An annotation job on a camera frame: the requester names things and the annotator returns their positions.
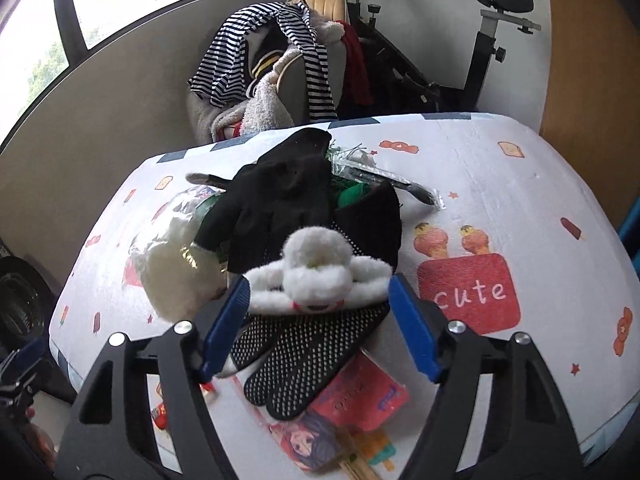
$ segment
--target exercise bike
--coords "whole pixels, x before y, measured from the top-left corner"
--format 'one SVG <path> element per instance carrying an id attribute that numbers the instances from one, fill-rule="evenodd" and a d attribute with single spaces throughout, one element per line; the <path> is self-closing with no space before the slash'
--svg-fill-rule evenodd
<path id="1" fill-rule="evenodd" d="M 524 34 L 542 30 L 537 23 L 514 16 L 531 12 L 533 0 L 478 0 L 485 7 L 481 9 L 482 22 L 476 34 L 471 62 L 464 88 L 452 88 L 430 81 L 420 70 L 379 30 L 376 29 L 376 14 L 381 6 L 369 4 L 370 17 L 367 21 L 360 13 L 360 0 L 348 3 L 351 25 L 355 28 L 363 46 L 372 88 L 386 89 L 378 96 L 375 105 L 377 114 L 412 112 L 472 112 L 478 106 L 478 99 L 484 85 L 486 73 L 492 57 L 502 63 L 506 50 L 495 46 L 498 22 L 513 23 Z"/>

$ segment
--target plastic bag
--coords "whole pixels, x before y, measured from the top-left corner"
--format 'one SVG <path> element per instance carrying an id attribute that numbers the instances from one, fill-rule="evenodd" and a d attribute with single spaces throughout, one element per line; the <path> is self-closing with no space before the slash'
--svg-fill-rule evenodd
<path id="1" fill-rule="evenodd" d="M 226 289 L 226 273 L 216 254 L 191 242 L 221 191 L 195 186 L 178 193 L 133 239 L 131 261 L 158 316 L 175 323 L 193 319 Z"/>

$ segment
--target black tire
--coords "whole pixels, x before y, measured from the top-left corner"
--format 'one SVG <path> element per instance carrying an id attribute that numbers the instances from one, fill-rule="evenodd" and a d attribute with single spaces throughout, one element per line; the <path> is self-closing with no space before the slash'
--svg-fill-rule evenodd
<path id="1" fill-rule="evenodd" d="M 49 345 L 56 300 L 42 276 L 15 256 L 0 258 L 0 343 L 8 351 L 41 337 Z"/>

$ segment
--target clothes pile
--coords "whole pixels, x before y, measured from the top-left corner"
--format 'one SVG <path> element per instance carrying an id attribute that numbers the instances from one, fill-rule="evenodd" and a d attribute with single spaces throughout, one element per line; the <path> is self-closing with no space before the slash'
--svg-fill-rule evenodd
<path id="1" fill-rule="evenodd" d="M 358 64 L 362 51 L 347 23 L 329 21 L 304 1 L 255 4 L 233 13 L 188 81 L 188 109 L 198 143 L 294 126 L 277 85 L 285 67 L 299 56 L 305 66 L 309 121 L 337 119 L 326 46 L 340 40 L 349 61 L 345 89 L 366 100 L 366 70 L 363 84 L 364 64 Z"/>

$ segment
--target striped shirt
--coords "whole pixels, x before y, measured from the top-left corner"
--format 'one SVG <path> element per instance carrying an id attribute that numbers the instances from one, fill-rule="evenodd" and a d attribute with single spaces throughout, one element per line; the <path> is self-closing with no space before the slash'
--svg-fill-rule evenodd
<path id="1" fill-rule="evenodd" d="M 329 87 L 326 48 L 318 43 L 310 23 L 309 8 L 303 2 L 255 4 L 229 16 L 216 34 L 198 71 L 189 79 L 191 91 L 222 108 L 246 99 L 244 60 L 245 35 L 275 19 L 287 39 L 302 53 L 305 61 L 309 119 L 321 122 L 335 119 L 334 101 Z"/>

